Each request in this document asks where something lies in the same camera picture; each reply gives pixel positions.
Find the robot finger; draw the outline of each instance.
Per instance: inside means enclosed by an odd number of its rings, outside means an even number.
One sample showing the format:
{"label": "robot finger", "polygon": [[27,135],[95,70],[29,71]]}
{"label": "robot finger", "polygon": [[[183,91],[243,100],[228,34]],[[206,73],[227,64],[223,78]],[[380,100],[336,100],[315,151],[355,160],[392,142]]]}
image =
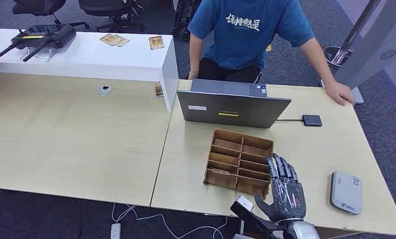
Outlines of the robot finger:
{"label": "robot finger", "polygon": [[295,168],[293,168],[293,166],[291,166],[290,164],[289,164],[289,168],[290,168],[290,170],[292,172],[293,179],[298,182],[297,173],[295,171]]}
{"label": "robot finger", "polygon": [[265,157],[265,159],[268,163],[268,167],[270,168],[271,178],[278,178],[279,176],[277,175],[277,169],[274,166],[273,160],[269,157]]}
{"label": "robot finger", "polygon": [[282,160],[275,153],[273,153],[273,158],[274,158],[274,160],[276,161],[276,164],[277,164],[277,170],[279,172],[279,177],[285,177],[286,176],[285,166],[283,165]]}
{"label": "robot finger", "polygon": [[281,159],[283,165],[285,166],[286,177],[292,179],[293,175],[292,175],[291,169],[289,167],[289,164],[286,162],[286,160],[284,158],[280,157],[280,159]]}

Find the card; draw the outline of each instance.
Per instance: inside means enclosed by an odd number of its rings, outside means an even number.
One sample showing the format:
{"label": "card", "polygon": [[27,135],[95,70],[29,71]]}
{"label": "card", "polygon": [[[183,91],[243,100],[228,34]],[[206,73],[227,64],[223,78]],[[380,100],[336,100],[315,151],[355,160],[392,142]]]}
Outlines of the card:
{"label": "card", "polygon": [[110,45],[110,46],[114,46],[115,45],[115,41],[116,40],[116,36],[112,35],[112,34],[107,34],[104,37],[100,38],[100,41]]}
{"label": "card", "polygon": [[150,49],[155,50],[155,49],[160,49],[164,48],[164,43],[163,43],[163,38],[162,36],[153,36],[148,39],[150,42]]}
{"label": "card", "polygon": [[119,36],[119,35],[115,35],[115,37],[116,37],[116,40],[114,41],[114,43],[115,43],[115,45],[118,46],[118,47],[122,47],[122,46],[124,46],[126,43],[129,42],[128,39],[126,39],[126,38],[124,38],[124,37],[121,37],[121,36]]}
{"label": "card", "polygon": [[156,88],[156,96],[163,97],[163,89],[161,88],[160,83],[154,84],[154,87]]}

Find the black shorts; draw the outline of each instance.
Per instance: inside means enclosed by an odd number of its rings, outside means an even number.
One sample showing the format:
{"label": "black shorts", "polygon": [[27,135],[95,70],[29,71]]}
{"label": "black shorts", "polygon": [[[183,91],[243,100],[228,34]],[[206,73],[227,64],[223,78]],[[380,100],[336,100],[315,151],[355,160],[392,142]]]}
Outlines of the black shorts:
{"label": "black shorts", "polygon": [[199,79],[258,83],[260,77],[261,69],[258,66],[247,66],[239,70],[228,70],[205,57],[199,62]]}

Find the wooden compartment box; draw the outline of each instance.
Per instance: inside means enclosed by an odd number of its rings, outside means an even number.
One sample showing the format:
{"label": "wooden compartment box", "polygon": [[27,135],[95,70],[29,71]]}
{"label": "wooden compartment box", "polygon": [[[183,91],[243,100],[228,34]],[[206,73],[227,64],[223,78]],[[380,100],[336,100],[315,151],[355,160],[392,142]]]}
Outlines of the wooden compartment box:
{"label": "wooden compartment box", "polygon": [[268,139],[216,129],[204,184],[261,195],[265,199],[271,182],[265,157],[273,156],[273,143]]}

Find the floor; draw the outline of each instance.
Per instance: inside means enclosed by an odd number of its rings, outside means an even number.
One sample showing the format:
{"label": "floor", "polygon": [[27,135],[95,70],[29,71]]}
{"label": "floor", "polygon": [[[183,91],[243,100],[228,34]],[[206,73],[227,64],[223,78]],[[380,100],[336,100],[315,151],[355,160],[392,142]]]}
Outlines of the floor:
{"label": "floor", "polygon": [[[340,45],[367,0],[300,0],[302,8],[322,47]],[[161,0],[159,8],[147,9],[137,20],[146,26],[146,33],[170,34],[174,11],[170,0]],[[0,0],[0,28],[26,28],[34,24],[52,23],[50,17],[12,15],[11,0]],[[62,22],[86,21],[93,31],[95,27],[108,23],[105,17],[85,15],[76,0],[67,0],[56,12]],[[78,31],[85,31],[82,26]],[[204,45],[211,42],[209,36]],[[268,54],[262,82],[283,85],[318,86],[319,78],[305,61],[298,49],[278,37]],[[179,75],[189,70],[188,44],[175,39]],[[373,76],[360,86],[365,99],[356,105],[355,111],[363,127],[377,163],[384,175],[396,202],[396,65]],[[118,205],[116,211],[124,210]],[[0,192],[0,239],[101,239],[108,238],[112,203],[77,200],[24,192]],[[168,226],[178,236],[199,226],[220,226],[224,217],[205,216],[194,213],[139,208],[139,217],[158,213],[165,215]],[[159,218],[136,222],[133,214],[122,220],[122,238],[173,238]],[[237,231],[238,220],[229,219],[222,229],[224,238],[231,238]],[[213,231],[202,229],[184,238],[211,238]],[[350,238],[391,239],[392,236],[361,234]]]}

